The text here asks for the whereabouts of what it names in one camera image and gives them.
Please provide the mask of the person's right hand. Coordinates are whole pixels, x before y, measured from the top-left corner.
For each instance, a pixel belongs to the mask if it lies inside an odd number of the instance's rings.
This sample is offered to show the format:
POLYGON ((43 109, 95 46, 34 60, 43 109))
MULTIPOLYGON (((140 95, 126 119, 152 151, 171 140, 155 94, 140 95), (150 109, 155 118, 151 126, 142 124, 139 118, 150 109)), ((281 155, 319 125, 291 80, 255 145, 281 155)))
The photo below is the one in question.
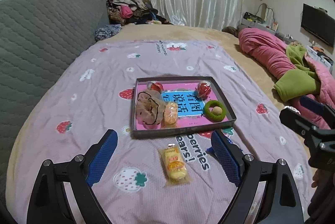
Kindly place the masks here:
POLYGON ((312 180, 313 180, 313 182, 311 184, 312 188, 317 188, 318 187, 318 184, 319 184, 319 181, 320 181, 321 177, 322 177, 322 170, 317 169, 316 172, 313 175, 313 178, 312 178, 312 180))

